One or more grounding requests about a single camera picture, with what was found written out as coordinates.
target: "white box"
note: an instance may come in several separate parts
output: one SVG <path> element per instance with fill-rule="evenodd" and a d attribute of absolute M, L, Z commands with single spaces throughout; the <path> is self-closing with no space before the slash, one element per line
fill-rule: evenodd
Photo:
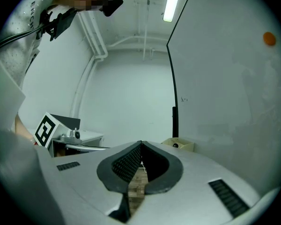
<path fill-rule="evenodd" d="M 33 137 L 39 146 L 48 148 L 51 143 L 51 139 L 59 139 L 59 137 L 63 134 L 69 135 L 70 131 L 71 129 L 46 112 Z"/>

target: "black bracket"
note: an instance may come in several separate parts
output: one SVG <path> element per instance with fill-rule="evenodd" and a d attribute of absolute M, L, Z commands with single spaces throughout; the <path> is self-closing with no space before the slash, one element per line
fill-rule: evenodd
<path fill-rule="evenodd" d="M 37 33 L 37 39 L 40 39 L 46 32 L 51 36 L 50 41 L 58 38 L 60 34 L 71 26 L 76 13 L 77 10 L 75 8 L 71 8 L 64 14 L 58 14 L 57 18 L 50 22 L 52 12 L 48 14 L 47 10 L 44 10 L 41 13 L 40 23 L 45 25 L 45 27 Z"/>

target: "ceiling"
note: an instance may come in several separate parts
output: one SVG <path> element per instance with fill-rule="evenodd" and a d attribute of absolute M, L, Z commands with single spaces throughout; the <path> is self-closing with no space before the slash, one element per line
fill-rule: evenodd
<path fill-rule="evenodd" d="M 166 2 L 167 0 L 150 0 L 148 19 L 148 36 L 150 37 L 166 40 L 170 38 L 186 0 L 178 1 L 173 22 L 163 21 Z M 105 43 L 112 44 L 122 38 L 138 34 L 144 36 L 146 13 L 146 0 L 124 0 L 124 4 L 111 17 L 105 17 L 103 13 L 96 13 L 97 23 Z M 143 43 L 143 40 L 134 39 L 133 42 Z M 158 41 L 158 43 L 166 45 L 166 41 Z"/>

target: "fluorescent light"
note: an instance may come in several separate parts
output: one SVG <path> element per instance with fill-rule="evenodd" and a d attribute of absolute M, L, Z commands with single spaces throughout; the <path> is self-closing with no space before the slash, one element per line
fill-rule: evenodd
<path fill-rule="evenodd" d="M 168 0 L 167 6 L 165 7 L 165 12 L 163 16 L 163 20 L 166 22 L 172 22 L 174 13 L 177 7 L 178 0 Z"/>

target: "white wall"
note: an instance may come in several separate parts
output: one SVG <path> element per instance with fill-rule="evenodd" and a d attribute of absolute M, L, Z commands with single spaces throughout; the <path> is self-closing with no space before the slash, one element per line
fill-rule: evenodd
<path fill-rule="evenodd" d="M 52 18 L 66 11 L 58 8 Z M 39 50 L 23 85 L 26 99 L 19 116 L 27 128 L 36 128 L 45 112 L 70 115 L 78 82 L 92 56 L 77 17 L 56 40 L 50 42 L 45 34 Z"/>
<path fill-rule="evenodd" d="M 99 63 L 81 102 L 81 128 L 103 133 L 103 146 L 172 136 L 175 106 L 169 57 L 142 52 L 110 52 Z"/>
<path fill-rule="evenodd" d="M 269 9 L 261 0 L 189 0 L 169 48 L 179 136 L 260 194 L 280 185 L 281 28 Z"/>

